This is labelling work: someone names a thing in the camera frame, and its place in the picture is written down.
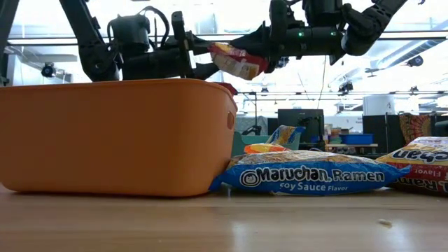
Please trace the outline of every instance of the ceiling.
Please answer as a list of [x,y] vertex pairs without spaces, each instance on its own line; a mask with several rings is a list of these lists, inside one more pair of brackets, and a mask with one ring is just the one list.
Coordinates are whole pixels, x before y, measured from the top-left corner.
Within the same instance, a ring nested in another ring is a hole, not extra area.
[[[371,6],[370,0],[352,0],[354,8],[363,10]],[[434,29],[448,30],[447,0],[430,0],[418,5],[420,0],[409,0],[402,10],[394,16],[388,31],[430,31]],[[196,34],[231,34],[249,32],[256,29],[263,20],[268,20],[268,0],[152,0],[151,5],[164,13],[182,10],[185,25]],[[120,15],[133,15],[139,12],[148,2],[132,2],[129,0],[91,0],[88,4],[90,12],[97,16],[101,27]],[[295,6],[297,19],[305,19],[301,5]],[[45,5],[36,0],[20,0],[10,39],[32,39],[33,43],[42,43],[44,38],[73,38],[73,32],[58,0],[45,0]],[[260,91],[261,86],[268,85],[269,91],[292,92],[324,92],[337,91],[338,87],[352,81],[356,91],[396,91],[409,90],[418,85],[420,90],[448,90],[448,43],[441,43],[424,51],[418,45],[410,45],[411,41],[378,41],[370,51],[362,57],[346,56],[336,65],[329,66],[322,57],[303,57],[293,59],[284,69],[277,69],[270,75],[261,75],[252,81],[245,81],[228,74],[223,74],[223,81],[232,83],[241,91]],[[425,63],[420,67],[408,67],[404,63],[374,73],[365,69],[377,67],[375,64],[399,49],[404,53],[411,49],[421,50],[420,56]],[[30,52],[36,61],[45,56],[78,55],[76,46],[27,46],[23,49]],[[78,62],[65,62],[62,57],[56,63],[75,76],[76,81],[88,81]]]

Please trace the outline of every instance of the teal bin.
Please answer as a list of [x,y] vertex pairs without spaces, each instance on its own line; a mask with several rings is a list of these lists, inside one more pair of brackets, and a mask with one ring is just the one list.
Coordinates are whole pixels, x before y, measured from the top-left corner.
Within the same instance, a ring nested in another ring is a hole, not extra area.
[[[300,135],[301,133],[297,133],[294,141],[291,144],[284,144],[283,147],[292,151],[298,150],[300,145]],[[247,145],[264,144],[269,138],[270,136],[243,136],[241,133],[235,132],[233,134],[232,157],[245,154],[244,147]]]

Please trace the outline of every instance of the orange plastic bin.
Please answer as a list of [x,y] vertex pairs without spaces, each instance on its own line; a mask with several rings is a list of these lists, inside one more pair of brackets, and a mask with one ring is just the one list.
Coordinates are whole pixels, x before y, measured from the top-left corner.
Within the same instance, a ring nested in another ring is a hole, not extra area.
[[201,80],[0,89],[0,183],[20,192],[193,196],[227,165],[237,106]]

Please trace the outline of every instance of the blue ramen package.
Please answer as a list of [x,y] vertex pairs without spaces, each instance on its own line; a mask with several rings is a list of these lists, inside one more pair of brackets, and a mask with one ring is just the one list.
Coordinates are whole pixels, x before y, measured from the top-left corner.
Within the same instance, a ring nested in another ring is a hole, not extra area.
[[382,188],[409,173],[363,157],[297,150],[234,157],[210,189],[226,183],[276,195],[340,195]]

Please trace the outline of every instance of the blue box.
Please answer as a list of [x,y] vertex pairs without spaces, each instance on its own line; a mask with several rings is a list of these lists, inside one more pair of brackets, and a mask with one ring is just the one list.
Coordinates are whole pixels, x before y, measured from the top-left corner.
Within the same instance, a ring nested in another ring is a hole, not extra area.
[[340,135],[343,144],[370,145],[373,144],[373,134],[345,134]]

